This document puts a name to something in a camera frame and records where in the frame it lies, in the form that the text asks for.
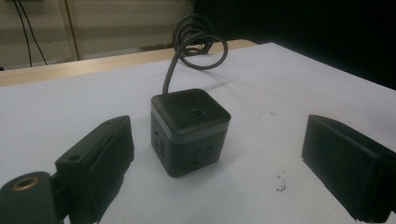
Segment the black cube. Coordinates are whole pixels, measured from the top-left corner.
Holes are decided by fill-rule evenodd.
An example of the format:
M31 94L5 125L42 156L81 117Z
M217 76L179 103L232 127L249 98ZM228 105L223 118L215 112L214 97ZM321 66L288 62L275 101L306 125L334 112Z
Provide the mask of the black cube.
M151 144L166 172L186 175L219 160L230 114L203 90L151 98Z

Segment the wooden surface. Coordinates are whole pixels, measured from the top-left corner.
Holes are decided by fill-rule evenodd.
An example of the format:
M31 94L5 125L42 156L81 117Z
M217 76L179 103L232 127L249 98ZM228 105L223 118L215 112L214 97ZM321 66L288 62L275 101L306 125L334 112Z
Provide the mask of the wooden surface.
M228 42L229 49L241 49L254 46L253 42L247 40L234 40ZM217 43L212 52L222 50L222 45ZM0 72L0 86L17 85L35 81L55 79L59 77L71 77L93 72L106 71L110 69L139 65L144 63L155 63L170 60L174 55L173 49L159 49L140 53L119 55L113 57L91 59L72 63L58 63L46 66L29 67Z

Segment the cube top face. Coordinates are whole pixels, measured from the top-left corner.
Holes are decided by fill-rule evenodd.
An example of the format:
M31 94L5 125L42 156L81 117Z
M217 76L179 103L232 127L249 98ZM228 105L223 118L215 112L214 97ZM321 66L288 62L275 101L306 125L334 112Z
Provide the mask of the cube top face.
M152 97L151 113L177 144L226 131L231 119L209 94L198 89Z

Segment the wall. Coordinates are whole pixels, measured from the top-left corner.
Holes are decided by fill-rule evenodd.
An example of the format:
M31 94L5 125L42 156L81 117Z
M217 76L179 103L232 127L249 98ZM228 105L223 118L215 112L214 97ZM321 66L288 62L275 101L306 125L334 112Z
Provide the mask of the wall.
M135 52L171 43L191 0L21 0L42 51L51 63ZM30 37L34 65L41 56ZM13 1L0 1L0 67L29 66Z
M35 32L35 38L47 61L69 62L73 59L60 3L53 0L21 1ZM44 64L31 37L34 65ZM12 69L29 66L29 54L20 17L13 1L0 1L0 67Z

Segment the stain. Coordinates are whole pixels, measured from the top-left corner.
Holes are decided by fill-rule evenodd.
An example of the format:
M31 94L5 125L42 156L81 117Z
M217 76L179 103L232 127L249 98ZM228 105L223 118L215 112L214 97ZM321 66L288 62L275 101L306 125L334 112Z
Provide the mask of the stain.
M286 170L283 170L282 172L279 173L279 175L276 176L276 178L280 180L280 187L276 188L276 191L278 191L278 192L283 192L287 188L287 182L283 178L283 174L285 174L285 173L286 173Z

